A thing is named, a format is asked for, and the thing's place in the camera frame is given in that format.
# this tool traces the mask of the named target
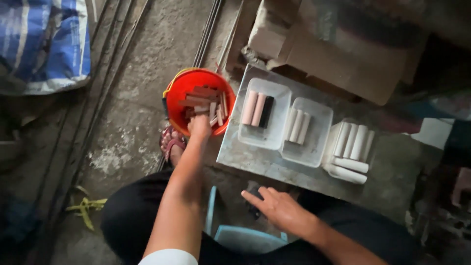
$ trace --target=sandal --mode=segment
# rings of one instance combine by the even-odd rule
[[[167,144],[167,147],[165,148],[165,151],[163,151],[163,155],[164,155],[164,158],[165,158],[165,161],[167,163],[169,163],[172,167],[173,165],[171,164],[171,161],[170,161],[170,151],[172,150],[172,147],[173,145],[177,145],[179,146],[180,148],[182,148],[183,150],[185,150],[185,148],[187,147],[187,141],[185,140],[185,138],[183,137],[183,134],[181,134],[180,132],[178,132],[177,130],[175,130],[175,128],[173,128],[172,125],[168,126],[167,128],[165,128],[165,130],[162,132],[162,134],[160,135],[160,140],[159,140],[159,146],[162,146],[162,141],[164,139],[164,137],[166,135],[172,135],[173,132],[177,132],[178,133],[178,139],[171,139],[170,142]]]

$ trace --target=hand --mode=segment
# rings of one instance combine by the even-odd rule
[[[301,238],[309,237],[317,229],[319,219],[303,209],[286,192],[273,188],[260,187],[259,193],[264,200],[242,191],[242,197],[257,207],[279,229]]]
[[[211,125],[209,124],[209,117],[207,115],[198,115],[191,118],[188,124],[188,130],[191,137],[201,137],[207,140],[211,135]]]

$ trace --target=foot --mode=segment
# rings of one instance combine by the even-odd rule
[[[162,136],[160,149],[165,154],[165,151],[167,150],[167,146],[169,145],[171,140],[181,141],[181,139],[182,139],[182,135],[179,132],[175,130],[168,130],[168,132],[166,132],[165,135]],[[173,167],[177,166],[182,154],[183,154],[183,148],[181,148],[179,145],[174,144],[171,147],[169,161],[171,162]]]

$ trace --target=blue sack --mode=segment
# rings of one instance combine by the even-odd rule
[[[0,94],[44,95],[90,75],[85,0],[0,0]]]

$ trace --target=white sleeve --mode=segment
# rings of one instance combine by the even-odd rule
[[[198,265],[198,261],[183,250],[162,249],[147,255],[139,265]]]

